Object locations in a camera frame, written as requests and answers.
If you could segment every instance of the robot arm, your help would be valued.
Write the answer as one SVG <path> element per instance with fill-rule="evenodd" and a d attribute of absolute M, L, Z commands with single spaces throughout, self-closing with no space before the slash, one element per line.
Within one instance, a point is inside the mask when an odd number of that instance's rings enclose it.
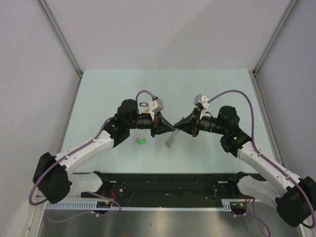
<path fill-rule="evenodd" d="M 42 155 L 33 177 L 35 187 L 50 203 L 61 201 L 69 193 L 97 191 L 102 185 L 101 175 L 73 174 L 80 166 L 122 143 L 130 136 L 130 129 L 150 129 L 152 137 L 174 131 L 174 127 L 161 114 L 162 101 L 155 97 L 148 105 L 148 113 L 139 114 L 135 100 L 124 100 L 114 117 L 106 120 L 91 139 L 66 153 Z"/>
<path fill-rule="evenodd" d="M 310 216 L 311 211 L 295 183 L 307 195 L 315 210 L 316 182 L 310 177 L 302 179 L 262 153 L 257 146 L 254 148 L 253 139 L 239 128 L 240 119 L 234 107 L 223 106 L 217 118 L 201 116 L 207 109 L 200 100 L 204 97 L 198 95 L 195 98 L 196 108 L 174 127 L 193 137 L 196 137 L 200 130 L 223 135 L 220 143 L 224 151 L 248 163 L 267 180 L 260 182 L 246 173 L 239 172 L 229 182 L 242 194 L 250 195 L 272 206 L 287 224 L 297 227 Z"/>

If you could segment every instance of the white cable carrier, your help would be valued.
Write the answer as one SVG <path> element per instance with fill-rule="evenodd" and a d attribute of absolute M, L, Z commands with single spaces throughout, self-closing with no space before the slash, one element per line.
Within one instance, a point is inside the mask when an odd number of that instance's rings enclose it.
<path fill-rule="evenodd" d="M 48 203 L 49 210 L 118 210 L 117 206 L 97 207 L 98 200 L 63 200 L 56 204 Z M 229 201 L 222 201 L 222 207 L 122 207 L 123 211 L 231 211 Z"/>

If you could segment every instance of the green object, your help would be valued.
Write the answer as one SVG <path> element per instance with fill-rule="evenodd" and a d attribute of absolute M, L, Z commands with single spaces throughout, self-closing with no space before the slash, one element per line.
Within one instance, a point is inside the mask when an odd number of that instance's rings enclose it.
<path fill-rule="evenodd" d="M 137 141 L 138 145 L 142 145 L 142 144 L 145 144 L 145 143 L 146 143 L 146 139 L 145 138 L 140 139 L 140 140 Z"/>

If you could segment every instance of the metal spring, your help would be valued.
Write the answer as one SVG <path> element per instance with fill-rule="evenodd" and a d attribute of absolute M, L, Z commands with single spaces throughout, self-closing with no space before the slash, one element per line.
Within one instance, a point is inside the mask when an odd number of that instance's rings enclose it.
<path fill-rule="evenodd" d="M 166 141 L 166 146 L 170 148 L 172 144 L 175 142 L 176 137 L 179 135 L 180 130 L 176 129 L 175 131 L 172 132 L 172 134 L 169 136 L 169 138 Z"/>

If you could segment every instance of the table surface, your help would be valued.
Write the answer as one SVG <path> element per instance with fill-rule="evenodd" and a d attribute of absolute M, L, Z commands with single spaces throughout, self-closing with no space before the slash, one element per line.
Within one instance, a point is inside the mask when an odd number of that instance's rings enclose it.
<path fill-rule="evenodd" d="M 46 210 L 53 220 L 70 218 L 80 211 Z M 253 213 L 249 205 L 247 213 Z M 301 237 L 300 228 L 287 225 L 277 212 L 256 202 L 257 215 L 273 237 Z M 263 237 L 252 217 L 234 218 L 222 211 L 123 211 L 114 217 L 85 214 L 54 224 L 43 218 L 39 237 Z"/>
<path fill-rule="evenodd" d="M 198 94 L 210 99 L 229 89 L 245 92 L 254 106 L 256 143 L 273 158 L 247 69 L 87 70 L 83 74 L 62 150 L 71 149 L 92 137 L 105 119 L 116 113 L 123 100 L 135 99 L 137 92 L 143 89 L 151 91 L 163 101 L 162 114 L 171 124 L 192 112 L 193 100 Z M 144 94 L 139 97 L 139 102 L 148 102 L 150 99 Z M 223 105 L 236 108 L 240 127 L 250 134 L 251 115 L 245 98 L 237 93 L 229 93 L 212 102 L 208 110 L 216 117 Z M 165 142 L 170 134 L 152 138 L 148 130 L 132 130 L 130 137 L 122 144 L 100 154 L 77 172 L 256 172 L 248 164 L 225 153 L 218 134 L 202 131 L 193 138 L 180 131 L 175 143 L 167 148 Z M 146 138 L 147 142 L 137 145 L 137 137 Z"/>

